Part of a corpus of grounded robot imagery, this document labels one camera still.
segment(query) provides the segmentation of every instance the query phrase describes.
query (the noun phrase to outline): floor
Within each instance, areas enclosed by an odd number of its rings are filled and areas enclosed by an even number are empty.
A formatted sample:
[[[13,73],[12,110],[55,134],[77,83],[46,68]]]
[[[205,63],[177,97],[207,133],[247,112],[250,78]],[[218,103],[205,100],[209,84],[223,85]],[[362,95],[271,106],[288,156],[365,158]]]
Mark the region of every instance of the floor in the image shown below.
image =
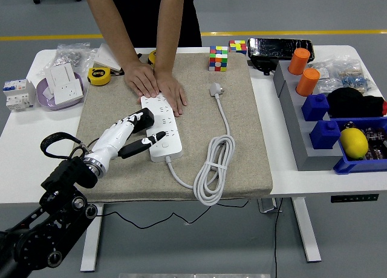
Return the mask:
[[[315,45],[351,45],[387,95],[385,56],[387,0],[195,0],[202,32],[247,31],[249,37],[304,38]],[[36,53],[58,44],[101,39],[15,40],[5,37],[98,34],[85,0],[0,0],[0,83],[23,79]],[[230,36],[203,36],[203,45],[227,45]],[[9,115],[0,95],[0,131]],[[293,206],[284,199],[278,219],[278,277],[386,277],[387,195],[376,202],[330,203],[329,195],[306,199],[322,262],[306,263]],[[139,230],[117,215],[105,217],[94,273],[80,273],[83,235],[62,265],[30,277],[118,278],[120,273],[266,273],[275,276],[275,214],[263,215],[257,200],[224,201],[192,225],[176,216]],[[0,229],[15,225],[36,204],[0,206]],[[199,202],[108,204],[139,226],[172,212],[193,221]]]

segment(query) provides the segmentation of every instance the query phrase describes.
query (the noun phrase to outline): blue container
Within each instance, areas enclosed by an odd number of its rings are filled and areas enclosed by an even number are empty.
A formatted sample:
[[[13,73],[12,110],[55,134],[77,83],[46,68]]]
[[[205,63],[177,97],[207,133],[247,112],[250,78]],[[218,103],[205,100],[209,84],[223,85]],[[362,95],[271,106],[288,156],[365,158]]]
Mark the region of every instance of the blue container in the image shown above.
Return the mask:
[[[386,117],[374,117],[374,118],[335,118],[331,119],[336,121],[339,128],[342,129],[345,123],[353,121],[358,129],[372,128],[384,128],[387,130],[387,118]],[[387,171],[387,159],[381,160],[360,160],[350,161],[347,159],[344,149],[339,141],[340,148],[343,152],[342,159],[333,167],[333,170],[337,174],[349,174],[352,172],[375,172],[375,171]]]

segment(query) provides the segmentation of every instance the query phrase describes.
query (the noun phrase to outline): rubik's cube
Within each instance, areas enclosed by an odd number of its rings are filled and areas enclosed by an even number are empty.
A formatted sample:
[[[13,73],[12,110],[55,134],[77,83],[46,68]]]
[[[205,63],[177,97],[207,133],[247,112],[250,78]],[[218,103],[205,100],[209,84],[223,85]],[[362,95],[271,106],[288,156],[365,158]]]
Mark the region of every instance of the rubik's cube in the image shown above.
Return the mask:
[[[246,41],[245,40],[230,40],[229,41],[229,52],[233,53],[247,53]]]
[[[210,47],[209,71],[226,71],[228,61],[228,47]]]

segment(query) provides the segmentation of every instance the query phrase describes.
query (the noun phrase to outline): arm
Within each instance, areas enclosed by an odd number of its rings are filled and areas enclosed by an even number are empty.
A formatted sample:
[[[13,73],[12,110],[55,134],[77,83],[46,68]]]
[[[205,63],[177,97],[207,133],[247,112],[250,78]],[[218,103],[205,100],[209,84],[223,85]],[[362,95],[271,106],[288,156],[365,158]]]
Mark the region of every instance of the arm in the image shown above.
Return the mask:
[[[125,72],[125,82],[138,95],[155,97],[158,86],[151,66],[141,63],[113,0],[87,0],[94,19]]]
[[[161,0],[157,28],[155,78],[176,117],[183,113],[183,105],[187,106],[183,87],[172,77],[180,38],[183,4],[184,0]]]

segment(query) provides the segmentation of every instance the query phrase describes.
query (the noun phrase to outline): robotic arm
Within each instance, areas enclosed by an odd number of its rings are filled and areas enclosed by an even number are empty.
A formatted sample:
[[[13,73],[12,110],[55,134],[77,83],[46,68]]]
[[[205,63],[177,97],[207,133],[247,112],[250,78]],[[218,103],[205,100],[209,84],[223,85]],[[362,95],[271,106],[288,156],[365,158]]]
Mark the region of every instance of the robotic arm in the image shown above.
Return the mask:
[[[41,149],[46,156],[65,160],[41,184],[46,192],[40,207],[13,228],[0,231],[0,278],[28,277],[33,270],[61,264],[97,216],[97,208],[88,203],[75,183],[93,188],[108,171],[110,160],[138,154],[163,138],[165,132],[159,132],[124,146],[132,133],[153,124],[152,112],[144,108],[105,130],[92,150],[66,133],[43,140]],[[60,157],[46,151],[50,144],[66,138],[81,144],[87,154],[82,158]],[[43,215],[48,216],[37,223]]]

